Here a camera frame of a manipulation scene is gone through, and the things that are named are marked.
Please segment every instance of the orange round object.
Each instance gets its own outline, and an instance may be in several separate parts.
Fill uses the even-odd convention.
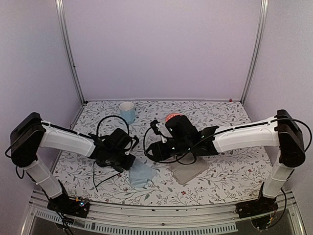
[[[175,117],[175,116],[181,116],[181,114],[177,114],[177,113],[173,113],[173,114],[169,114],[167,117],[166,117],[166,121],[168,121],[169,119]]]

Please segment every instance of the light blue cup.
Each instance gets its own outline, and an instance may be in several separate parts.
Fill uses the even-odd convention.
[[[132,102],[123,102],[119,105],[121,117],[126,120],[128,124],[132,124],[135,121],[135,104]]]

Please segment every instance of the vent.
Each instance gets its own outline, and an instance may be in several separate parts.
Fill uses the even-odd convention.
[[[36,216],[54,223],[62,224],[61,218],[54,212],[47,212],[41,209],[36,209]],[[84,224],[82,227],[77,227],[75,225],[73,227],[106,235],[218,235],[238,231],[236,223],[190,229],[136,229],[104,225],[101,223],[89,221],[84,221],[82,224]]]

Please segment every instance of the wall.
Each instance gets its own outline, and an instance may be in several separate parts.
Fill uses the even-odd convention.
[[[79,109],[54,0],[0,1],[0,234],[17,235],[33,184],[4,156],[10,132],[29,113],[69,126]],[[51,165],[55,152],[44,152]]]
[[[253,121],[278,109],[313,129],[313,2],[270,1],[261,50],[245,108]],[[307,144],[308,132],[303,128]],[[271,158],[275,151],[268,151]],[[290,185],[308,234],[313,234],[313,147]]]
[[[239,100],[261,1],[64,1],[86,100]]]

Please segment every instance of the cloth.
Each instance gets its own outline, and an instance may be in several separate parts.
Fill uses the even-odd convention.
[[[155,169],[136,159],[129,169],[130,184],[134,188],[143,188],[149,180],[152,180],[156,173]]]

